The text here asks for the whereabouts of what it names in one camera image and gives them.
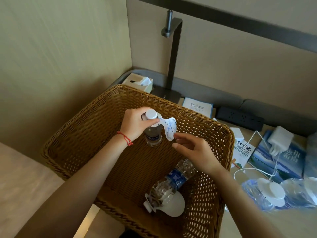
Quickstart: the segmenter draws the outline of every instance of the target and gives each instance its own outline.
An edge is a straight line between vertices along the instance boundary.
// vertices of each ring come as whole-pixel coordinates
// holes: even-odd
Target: dark horizontal rail
[[[187,0],[139,0],[256,36],[317,53],[317,36],[221,11]]]

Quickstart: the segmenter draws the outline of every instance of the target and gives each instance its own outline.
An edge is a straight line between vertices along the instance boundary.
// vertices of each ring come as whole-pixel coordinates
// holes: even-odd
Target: cord
[[[264,140],[264,138],[262,137],[262,135],[261,135],[261,134],[259,133],[259,131],[257,131],[257,130],[252,134],[250,140],[244,145],[244,147],[246,147],[246,146],[250,143],[250,141],[252,140],[253,136],[254,136],[256,133],[259,134],[259,136],[260,136],[261,139],[263,140],[265,146],[267,147],[268,151],[270,151],[270,148],[268,147],[266,141]],[[257,169],[257,168],[243,168],[243,169],[238,169],[238,170],[233,174],[233,178],[236,179],[236,173],[239,172],[239,171],[241,171],[241,170],[243,171],[243,170],[246,170],[246,169],[255,169],[255,170],[260,171],[261,173],[264,173],[264,174],[266,174],[266,175],[269,175],[269,176],[270,176],[269,181],[271,181],[272,177],[274,177],[274,176],[276,175],[276,173],[277,173],[276,167],[277,167],[277,162],[278,162],[279,157],[280,157],[280,152],[279,152],[279,154],[278,154],[278,156],[277,156],[277,159],[276,159],[276,162],[275,162],[273,174],[269,174],[269,173],[264,172],[263,170],[260,170],[260,169]]]

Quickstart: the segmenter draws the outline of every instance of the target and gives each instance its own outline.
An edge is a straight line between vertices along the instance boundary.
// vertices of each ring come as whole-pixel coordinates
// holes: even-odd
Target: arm
[[[284,237],[218,162],[204,139],[185,133],[175,133],[174,137],[177,143],[173,148],[214,180],[243,238]]]
[[[125,112],[120,131],[132,141],[159,119],[142,121],[147,107]],[[16,237],[72,238],[92,206],[102,184],[127,147],[123,135],[115,135],[78,172],[58,188],[22,227]]]

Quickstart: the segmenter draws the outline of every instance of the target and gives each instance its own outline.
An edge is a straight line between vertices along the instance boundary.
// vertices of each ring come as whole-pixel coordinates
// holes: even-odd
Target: person's left hand
[[[149,107],[141,107],[136,109],[127,109],[125,111],[120,131],[126,135],[131,141],[139,137],[143,131],[159,122],[159,119],[142,120],[141,115],[148,111]]]

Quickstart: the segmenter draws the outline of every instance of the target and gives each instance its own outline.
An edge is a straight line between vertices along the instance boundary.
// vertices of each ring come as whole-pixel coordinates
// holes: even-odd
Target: wicker basket
[[[220,163],[230,169],[234,135],[224,124],[152,94],[117,85],[105,91],[66,123],[46,144],[43,157],[50,168],[67,180],[116,134],[126,109],[148,106],[174,117],[177,131],[203,137]],[[218,237],[224,203],[213,181],[198,173],[180,189],[184,213],[172,218],[143,207],[145,193],[182,158],[163,135],[149,147],[144,135],[123,151],[105,180],[95,204],[144,237]]]

